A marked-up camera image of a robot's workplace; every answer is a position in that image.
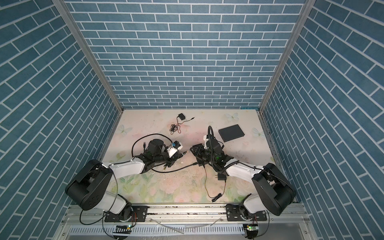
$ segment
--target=floral tabletop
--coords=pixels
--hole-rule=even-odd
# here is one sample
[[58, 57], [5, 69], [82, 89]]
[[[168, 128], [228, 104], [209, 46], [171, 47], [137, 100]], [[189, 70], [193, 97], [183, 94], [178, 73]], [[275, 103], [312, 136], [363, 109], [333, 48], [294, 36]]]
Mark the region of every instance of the floral tabletop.
[[[181, 125], [181, 133], [170, 134], [171, 124], [176, 124], [176, 117], [183, 113], [186, 120], [193, 120]], [[225, 142], [224, 152], [242, 162], [266, 165], [274, 162], [265, 139], [257, 112], [255, 110], [125, 110], [118, 127], [108, 146], [103, 162], [117, 162], [131, 159], [133, 143], [142, 136], [161, 133], [173, 141], [183, 144], [182, 151], [193, 145], [203, 143], [209, 125], [214, 130], [217, 140], [222, 141], [218, 130], [238, 124], [245, 136]], [[162, 136], [149, 136], [140, 140], [134, 147], [134, 154], [143, 152], [143, 143], [154, 138], [170, 142]], [[171, 168], [156, 167], [158, 171], [171, 171], [196, 162], [192, 153], [178, 159]], [[211, 197], [222, 193], [224, 181], [215, 177], [216, 172], [206, 166], [206, 187]], [[132, 203], [171, 203], [171, 202], [211, 202], [204, 187], [205, 171], [197, 165], [173, 173], [157, 173], [152, 170], [138, 175], [129, 175], [117, 179], [118, 191]], [[116, 183], [111, 181], [108, 190], [116, 192]], [[228, 177], [225, 193], [217, 202], [239, 202], [249, 193], [256, 193], [252, 183], [236, 177]]]

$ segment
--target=power adapter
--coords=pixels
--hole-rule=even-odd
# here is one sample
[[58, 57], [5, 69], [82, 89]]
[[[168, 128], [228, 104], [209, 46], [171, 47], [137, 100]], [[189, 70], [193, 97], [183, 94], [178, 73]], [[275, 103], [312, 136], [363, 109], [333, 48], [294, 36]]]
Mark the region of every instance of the power adapter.
[[218, 173], [217, 174], [217, 179], [225, 181], [225, 180], [227, 180], [227, 175], [225, 175], [223, 173]]
[[180, 114], [179, 114], [179, 118], [180, 118], [181, 121], [183, 121], [183, 120], [185, 119], [184, 114], [180, 113]]

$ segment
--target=brick wall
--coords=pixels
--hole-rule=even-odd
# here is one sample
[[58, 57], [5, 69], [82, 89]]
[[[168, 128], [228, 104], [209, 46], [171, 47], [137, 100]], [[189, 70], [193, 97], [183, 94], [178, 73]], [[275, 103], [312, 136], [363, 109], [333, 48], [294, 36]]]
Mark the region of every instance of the brick wall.
[[116, 117], [52, 2], [0, 1], [0, 239], [54, 235]]
[[265, 111], [319, 239], [384, 239], [384, 2], [317, 0]]
[[125, 108], [257, 108], [303, 2], [66, 1]]

